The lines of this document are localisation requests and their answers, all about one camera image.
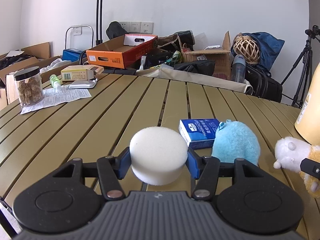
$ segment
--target open cardboard box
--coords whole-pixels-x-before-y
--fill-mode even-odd
[[[86,51],[89,64],[127,68],[144,54],[157,48],[158,36],[126,34]]]
[[[33,55],[34,57],[28,58],[26,60],[12,64],[2,70],[0,70],[0,110],[6,107],[8,104],[12,103],[18,98],[18,94],[15,88],[15,83],[13,78],[7,78],[7,75],[12,72],[16,72],[21,69],[30,68],[34,66],[39,66],[40,68],[49,66],[57,58],[62,56],[50,57],[50,46],[49,42],[37,44],[34,46],[26,47],[21,49],[24,51],[24,54]],[[7,55],[1,55],[0,59],[4,58]],[[49,70],[41,74],[42,83],[47,82],[51,75],[55,74],[60,75],[62,69],[68,65],[77,65],[78,62],[73,62],[66,64],[59,68]]]
[[[206,49],[182,52],[183,62],[192,62],[198,60],[197,57],[205,55],[207,59],[215,61],[213,76],[230,80],[231,77],[231,61],[230,61],[231,45],[229,32],[224,35],[222,49]]]

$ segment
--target white round sponge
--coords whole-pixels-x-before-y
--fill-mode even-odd
[[[160,186],[179,177],[188,158],[188,146],[174,130],[148,127],[132,137],[130,155],[132,171],[138,179]]]

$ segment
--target wall switch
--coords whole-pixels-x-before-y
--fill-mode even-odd
[[[81,35],[82,34],[82,27],[73,28],[73,35]]]
[[[141,30],[141,22],[130,22],[129,33],[139,33]]]
[[[119,22],[121,27],[123,29],[125,29],[127,32],[129,32],[129,25],[130,25],[130,22]]]
[[[141,22],[140,33],[152,33],[153,23],[152,22]]]

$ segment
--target box handle hole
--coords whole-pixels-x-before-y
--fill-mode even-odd
[[[109,61],[107,57],[98,57],[98,60],[100,61]]]
[[[135,39],[134,39],[134,41],[135,41],[135,42],[144,42],[144,39],[141,39],[141,38],[135,38]]]

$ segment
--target slatted table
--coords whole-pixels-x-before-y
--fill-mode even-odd
[[[301,139],[293,126],[298,109],[194,83],[116,74],[100,75],[90,93],[91,98],[28,114],[20,115],[18,101],[0,111],[0,196],[9,205],[22,190],[69,159],[95,162],[105,155],[119,155],[131,137],[145,127],[164,126],[177,131],[180,119],[231,119],[245,123],[258,137],[259,167],[303,199],[305,213],[297,231],[309,240],[320,238],[318,201],[307,193],[298,174],[273,168],[276,142],[286,136]],[[210,155],[211,149],[197,153]],[[175,182],[166,186],[145,185],[131,169],[121,180],[126,193],[185,190],[190,194],[195,183],[186,167]],[[86,179],[86,185],[100,193],[96,180]],[[217,194],[230,185],[230,178],[219,179]]]

